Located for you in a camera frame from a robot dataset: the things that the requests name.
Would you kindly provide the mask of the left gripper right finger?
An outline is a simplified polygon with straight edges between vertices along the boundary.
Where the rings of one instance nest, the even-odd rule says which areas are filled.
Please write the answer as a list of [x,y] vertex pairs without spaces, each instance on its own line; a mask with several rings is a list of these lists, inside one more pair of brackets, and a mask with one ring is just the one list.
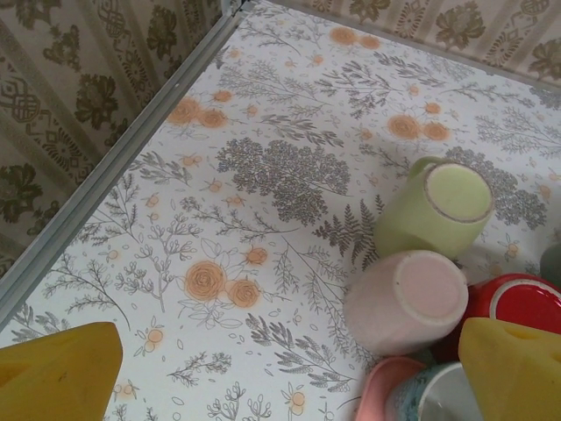
[[458,356],[485,420],[560,419],[558,334],[469,318]]

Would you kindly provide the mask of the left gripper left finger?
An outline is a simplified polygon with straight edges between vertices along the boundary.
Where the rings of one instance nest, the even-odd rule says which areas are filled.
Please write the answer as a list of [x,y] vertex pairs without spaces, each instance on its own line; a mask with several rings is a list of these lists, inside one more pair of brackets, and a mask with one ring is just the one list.
[[2,420],[101,420],[123,348],[111,322],[1,349]]

